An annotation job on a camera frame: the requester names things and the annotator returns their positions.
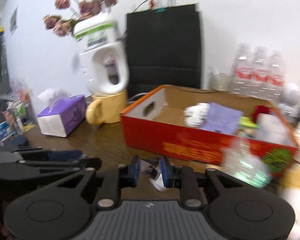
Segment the purple paper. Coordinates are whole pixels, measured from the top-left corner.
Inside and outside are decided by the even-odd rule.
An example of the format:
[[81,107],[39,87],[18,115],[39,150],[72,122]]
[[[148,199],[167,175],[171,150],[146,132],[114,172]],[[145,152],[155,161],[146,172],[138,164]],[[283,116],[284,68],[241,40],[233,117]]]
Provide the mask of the purple paper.
[[47,107],[37,117],[60,115],[66,134],[72,132],[85,118],[86,100],[84,95],[59,100],[50,112]]
[[242,112],[217,103],[210,103],[206,122],[201,130],[234,135],[238,129]]

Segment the yellow mug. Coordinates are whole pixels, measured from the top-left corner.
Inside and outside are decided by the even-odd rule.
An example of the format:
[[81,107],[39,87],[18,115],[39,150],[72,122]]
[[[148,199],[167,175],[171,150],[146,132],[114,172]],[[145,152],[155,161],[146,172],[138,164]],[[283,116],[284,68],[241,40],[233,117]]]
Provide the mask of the yellow mug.
[[120,94],[99,97],[92,96],[93,102],[87,107],[86,120],[91,125],[120,122],[120,113],[127,107],[127,91]]

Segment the red label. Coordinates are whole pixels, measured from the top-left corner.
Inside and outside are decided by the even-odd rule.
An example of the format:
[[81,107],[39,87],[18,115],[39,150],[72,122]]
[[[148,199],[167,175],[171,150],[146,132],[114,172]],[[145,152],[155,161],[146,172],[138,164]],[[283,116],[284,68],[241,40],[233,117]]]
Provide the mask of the red label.
[[251,79],[252,71],[251,68],[241,66],[237,68],[237,77],[241,79]]
[[268,71],[265,69],[257,69],[255,72],[255,79],[260,82],[267,82]]
[[274,86],[283,87],[284,79],[282,75],[275,74],[271,78],[271,83]]

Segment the window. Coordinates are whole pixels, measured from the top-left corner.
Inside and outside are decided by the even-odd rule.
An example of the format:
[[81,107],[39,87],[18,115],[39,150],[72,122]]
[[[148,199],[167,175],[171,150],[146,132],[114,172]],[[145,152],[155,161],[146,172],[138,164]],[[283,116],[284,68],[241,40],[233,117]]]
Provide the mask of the window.
[[11,32],[11,35],[17,29],[17,10],[18,10],[18,8],[15,9],[15,11],[13,12],[13,14],[10,18],[10,32]]
[[7,49],[6,49],[6,42],[4,40],[4,34],[0,37],[0,63],[1,63],[1,76],[8,74],[7,69]]

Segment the black bag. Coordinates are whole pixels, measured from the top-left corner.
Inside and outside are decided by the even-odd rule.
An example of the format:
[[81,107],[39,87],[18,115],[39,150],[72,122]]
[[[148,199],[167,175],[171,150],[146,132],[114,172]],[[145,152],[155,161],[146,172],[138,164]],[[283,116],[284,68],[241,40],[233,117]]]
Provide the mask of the black bag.
[[200,15],[195,5],[127,14],[129,97],[159,85],[201,87]]

